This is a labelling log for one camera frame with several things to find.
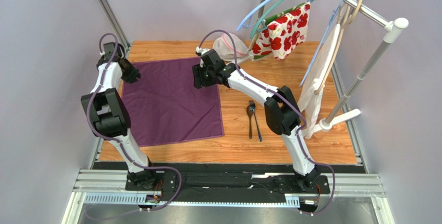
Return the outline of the red poppy floral cloth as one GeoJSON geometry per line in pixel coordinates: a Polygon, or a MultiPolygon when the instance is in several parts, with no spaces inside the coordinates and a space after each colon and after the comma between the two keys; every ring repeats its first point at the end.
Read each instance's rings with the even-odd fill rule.
{"type": "Polygon", "coordinates": [[[265,20],[266,28],[252,46],[253,61],[266,56],[283,60],[307,39],[311,3],[302,3],[265,20]]]}

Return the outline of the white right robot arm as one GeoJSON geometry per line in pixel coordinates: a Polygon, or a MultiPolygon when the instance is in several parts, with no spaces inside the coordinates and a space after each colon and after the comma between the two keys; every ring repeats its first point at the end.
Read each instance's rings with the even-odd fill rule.
{"type": "Polygon", "coordinates": [[[224,85],[262,105],[268,128],[282,138],[290,154],[298,186],[312,187],[320,173],[308,152],[301,132],[301,113],[290,88],[277,88],[259,81],[235,62],[226,64],[213,49],[196,48],[196,55],[201,62],[192,67],[195,88],[224,85]]]}

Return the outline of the light blue plastic hanger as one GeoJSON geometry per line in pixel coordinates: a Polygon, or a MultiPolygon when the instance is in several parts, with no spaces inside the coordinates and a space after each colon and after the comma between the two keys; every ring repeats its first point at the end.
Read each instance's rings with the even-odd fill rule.
{"type": "Polygon", "coordinates": [[[250,27],[255,27],[259,22],[261,22],[269,13],[271,13],[275,8],[278,8],[280,4],[285,1],[293,0],[264,0],[255,6],[239,23],[236,27],[238,32],[240,29],[248,29],[250,27]]]}

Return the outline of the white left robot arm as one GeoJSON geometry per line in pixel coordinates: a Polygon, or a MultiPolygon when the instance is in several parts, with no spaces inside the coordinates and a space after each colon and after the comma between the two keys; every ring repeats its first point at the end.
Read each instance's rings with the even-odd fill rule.
{"type": "Polygon", "coordinates": [[[82,107],[94,135],[109,141],[121,154],[128,167],[127,179],[135,186],[151,188],[158,181],[148,170],[151,161],[133,137],[129,113],[118,93],[122,81],[137,82],[141,75],[126,58],[121,44],[104,44],[97,63],[99,76],[90,94],[81,97],[82,107]]]}

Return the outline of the teal plastic hanger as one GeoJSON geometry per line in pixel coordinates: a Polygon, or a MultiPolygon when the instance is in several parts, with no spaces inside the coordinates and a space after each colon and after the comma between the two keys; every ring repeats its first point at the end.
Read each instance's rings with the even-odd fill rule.
{"type": "Polygon", "coordinates": [[[250,27],[248,30],[250,30],[249,38],[253,39],[257,35],[258,32],[264,30],[265,23],[264,20],[266,18],[270,18],[273,15],[276,15],[278,13],[282,13],[288,9],[291,9],[293,7],[297,7],[298,5],[302,3],[310,3],[307,2],[307,0],[293,0],[293,1],[285,1],[284,3],[280,4],[278,8],[275,8],[271,13],[269,13],[261,22],[259,22],[255,27],[250,27]]]}

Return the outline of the white towel on hanger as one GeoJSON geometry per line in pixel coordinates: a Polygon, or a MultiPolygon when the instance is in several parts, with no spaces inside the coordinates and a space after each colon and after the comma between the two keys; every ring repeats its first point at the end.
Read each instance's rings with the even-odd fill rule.
{"type": "Polygon", "coordinates": [[[308,75],[302,85],[298,107],[300,111],[305,113],[306,128],[302,131],[305,139],[310,139],[314,134],[314,127],[321,110],[323,89],[318,95],[315,95],[314,92],[321,85],[327,68],[331,62],[340,29],[340,24],[336,24],[328,35],[327,39],[321,45],[310,71],[308,72],[308,75]]]}

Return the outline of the white mesh laundry bag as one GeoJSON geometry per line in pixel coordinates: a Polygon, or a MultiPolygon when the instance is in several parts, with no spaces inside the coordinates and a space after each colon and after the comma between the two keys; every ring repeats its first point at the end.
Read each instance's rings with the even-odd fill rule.
{"type": "Polygon", "coordinates": [[[221,37],[217,38],[212,48],[218,53],[219,57],[226,61],[234,61],[234,55],[237,59],[248,59],[249,52],[248,46],[235,34],[229,33],[232,39],[225,33],[221,37]]]}

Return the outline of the purple cloth napkin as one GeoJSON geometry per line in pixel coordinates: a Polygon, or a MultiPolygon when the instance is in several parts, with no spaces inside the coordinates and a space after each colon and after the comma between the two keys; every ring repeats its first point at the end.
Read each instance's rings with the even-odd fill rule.
{"type": "Polygon", "coordinates": [[[194,87],[192,66],[199,62],[194,57],[134,63],[141,77],[123,84],[122,100],[140,147],[224,136],[218,87],[194,87]]]}

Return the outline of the metal clothes rack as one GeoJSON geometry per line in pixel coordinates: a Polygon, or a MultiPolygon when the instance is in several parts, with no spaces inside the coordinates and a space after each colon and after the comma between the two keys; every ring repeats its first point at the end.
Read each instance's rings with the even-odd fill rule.
{"type": "MultiPolygon", "coordinates": [[[[326,20],[328,21],[331,10],[336,8],[339,0],[319,1],[317,6],[315,3],[313,6],[315,12],[319,13],[313,13],[312,32],[309,32],[309,38],[314,41],[319,41],[327,25],[326,20]]],[[[246,7],[249,12],[252,6],[257,5],[258,0],[245,2],[249,4],[246,7]]],[[[416,67],[421,65],[420,28],[424,27],[423,33],[426,35],[427,7],[432,8],[434,3],[438,8],[441,0],[363,0],[364,5],[387,20],[403,17],[409,21],[408,27],[388,47],[350,98],[350,105],[362,110],[362,114],[355,119],[355,124],[364,142],[406,141],[419,137],[419,126],[416,123],[420,113],[415,103],[417,96],[413,96],[417,92],[415,72],[419,72],[416,67]]],[[[382,36],[386,34],[378,24],[359,14],[344,31],[338,51],[337,66],[346,89],[349,89],[356,75],[368,63],[370,56],[380,45],[382,36]]],[[[289,83],[289,80],[283,79],[282,73],[277,75],[276,66],[261,69],[264,63],[282,65],[277,64],[278,62],[281,63],[264,61],[249,64],[252,66],[246,70],[274,86],[280,85],[280,82],[289,83]]]]}

